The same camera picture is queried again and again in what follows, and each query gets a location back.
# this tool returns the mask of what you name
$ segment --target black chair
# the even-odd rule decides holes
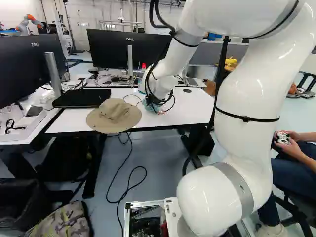
[[[292,217],[282,220],[282,224],[287,227],[292,224],[299,223],[305,237],[313,237],[310,226],[316,227],[316,203],[302,195],[290,192],[282,187],[278,187],[284,191],[284,200],[274,195],[277,204],[292,214]]]

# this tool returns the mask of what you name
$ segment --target yellow object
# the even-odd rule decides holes
[[[230,57],[225,60],[225,65],[227,66],[231,66],[232,64],[236,64],[236,63],[237,63],[237,59],[233,59],[233,57]]]

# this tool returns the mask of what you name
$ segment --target gray floor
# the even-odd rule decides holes
[[[286,99],[282,111],[278,129],[296,131],[316,131],[316,99]],[[187,152],[183,147],[181,139],[175,130],[152,131],[132,133],[133,153],[126,166],[118,174],[109,198],[118,199],[125,191],[128,176],[131,170],[139,165],[146,167],[148,175],[146,180],[137,188],[130,191],[123,204],[129,201],[159,200],[176,195],[177,183],[181,178],[181,168]],[[95,197],[86,200],[89,208],[89,215],[95,230],[95,236],[120,236],[120,227],[116,219],[116,205],[108,204],[106,191],[116,171],[126,158],[130,150],[130,144],[122,145],[117,137],[109,138],[106,141],[102,163],[98,175]],[[26,154],[27,160],[36,165],[42,162],[47,149],[35,154]],[[215,149],[210,157],[201,157],[204,164],[211,164],[220,161],[225,150],[216,142]],[[142,179],[143,171],[137,171],[131,178],[131,183]],[[12,177],[6,167],[0,163],[0,177]],[[63,185],[49,184],[56,189],[74,189],[76,184],[65,183]],[[82,189],[74,199],[81,200]],[[120,218],[123,221],[123,204],[119,209]],[[281,218],[289,214],[280,208]],[[258,223],[258,217],[253,214],[250,223]],[[293,225],[288,228],[291,237],[303,236],[301,229]]]

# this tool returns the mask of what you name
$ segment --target khaki hat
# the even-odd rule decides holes
[[[136,106],[122,99],[110,98],[87,115],[86,123],[95,131],[108,134],[129,130],[141,118],[142,112]]]

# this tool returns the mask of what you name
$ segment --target monitor screen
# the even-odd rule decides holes
[[[147,33],[87,29],[93,65],[99,68],[127,68],[127,46],[133,46],[133,68],[153,64],[172,37]]]
[[[62,76],[66,65],[57,34],[0,37],[0,109],[50,82],[45,52],[54,53]]]

